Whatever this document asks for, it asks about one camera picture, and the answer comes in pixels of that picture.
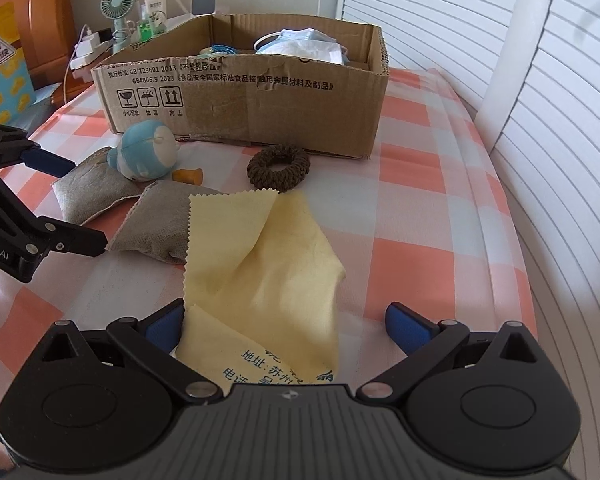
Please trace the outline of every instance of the fan stand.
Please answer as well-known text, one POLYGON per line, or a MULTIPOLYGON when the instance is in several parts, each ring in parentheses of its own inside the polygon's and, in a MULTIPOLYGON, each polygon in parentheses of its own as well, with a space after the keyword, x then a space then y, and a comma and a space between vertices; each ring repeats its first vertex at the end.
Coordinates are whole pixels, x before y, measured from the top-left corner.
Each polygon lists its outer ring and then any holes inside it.
POLYGON ((131 34, 126 29, 124 17, 113 20, 113 28, 113 53, 116 54, 131 42, 131 34))

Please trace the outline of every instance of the brown hair tie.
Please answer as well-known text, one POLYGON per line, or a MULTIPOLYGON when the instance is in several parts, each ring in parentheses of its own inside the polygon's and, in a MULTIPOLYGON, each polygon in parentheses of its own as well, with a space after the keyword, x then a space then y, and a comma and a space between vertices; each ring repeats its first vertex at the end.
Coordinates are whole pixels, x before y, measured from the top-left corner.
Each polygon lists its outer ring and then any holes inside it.
POLYGON ((293 146, 276 144, 259 151, 247 165, 247 176, 257 189, 277 189, 280 193, 295 188, 309 173, 309 155, 293 146), (272 170, 275 163, 288 164, 282 170, 272 170))

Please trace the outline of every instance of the umbrella symbol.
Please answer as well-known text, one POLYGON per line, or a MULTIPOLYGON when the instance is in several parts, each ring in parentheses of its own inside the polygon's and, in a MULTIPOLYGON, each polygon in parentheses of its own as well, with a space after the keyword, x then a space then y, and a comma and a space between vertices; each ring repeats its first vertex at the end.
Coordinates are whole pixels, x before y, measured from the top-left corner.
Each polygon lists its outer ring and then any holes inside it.
POLYGON ((155 96, 151 92, 145 92, 140 96, 141 99, 146 99, 146 105, 149 105, 149 99, 154 98, 155 96))
POLYGON ((126 101, 126 106, 129 106, 131 104, 129 102, 129 99, 131 99, 131 96, 134 94, 131 90, 126 90, 124 92, 120 91, 118 92, 118 94, 126 101))

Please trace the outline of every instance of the white cable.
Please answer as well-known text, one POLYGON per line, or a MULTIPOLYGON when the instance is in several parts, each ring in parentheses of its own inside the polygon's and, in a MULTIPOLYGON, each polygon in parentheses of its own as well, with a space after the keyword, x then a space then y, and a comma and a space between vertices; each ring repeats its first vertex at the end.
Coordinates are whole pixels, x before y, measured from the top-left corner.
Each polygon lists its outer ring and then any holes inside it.
POLYGON ((138 26, 136 25, 136 22, 134 20, 125 20, 125 25, 126 25, 126 27, 117 28, 116 30, 113 31, 113 33, 111 35, 111 43, 112 44, 125 43, 126 40, 131 40, 133 38, 133 35, 134 35, 136 29, 138 28, 138 26))
POLYGON ((62 80, 62 95, 64 96, 64 104, 66 104, 66 77, 69 74, 69 65, 71 65, 72 60, 75 56, 75 51, 78 50, 78 45, 82 41, 82 37, 84 36, 84 31, 89 27, 86 23, 82 26, 82 30, 80 31, 80 37, 78 38, 78 43, 74 45, 74 51, 69 56, 69 62, 66 64, 66 70, 64 71, 64 79, 62 80))

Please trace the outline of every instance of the blue plush toy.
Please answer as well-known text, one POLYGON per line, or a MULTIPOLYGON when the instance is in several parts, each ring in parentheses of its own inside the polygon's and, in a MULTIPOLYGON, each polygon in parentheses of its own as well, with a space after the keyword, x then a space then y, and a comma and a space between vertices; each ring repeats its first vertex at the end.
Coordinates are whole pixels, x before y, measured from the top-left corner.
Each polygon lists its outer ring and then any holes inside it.
POLYGON ((178 143, 164 123, 142 121, 130 126, 117 148, 107 153, 107 163, 128 179, 155 180, 167 174, 176 163, 178 143))

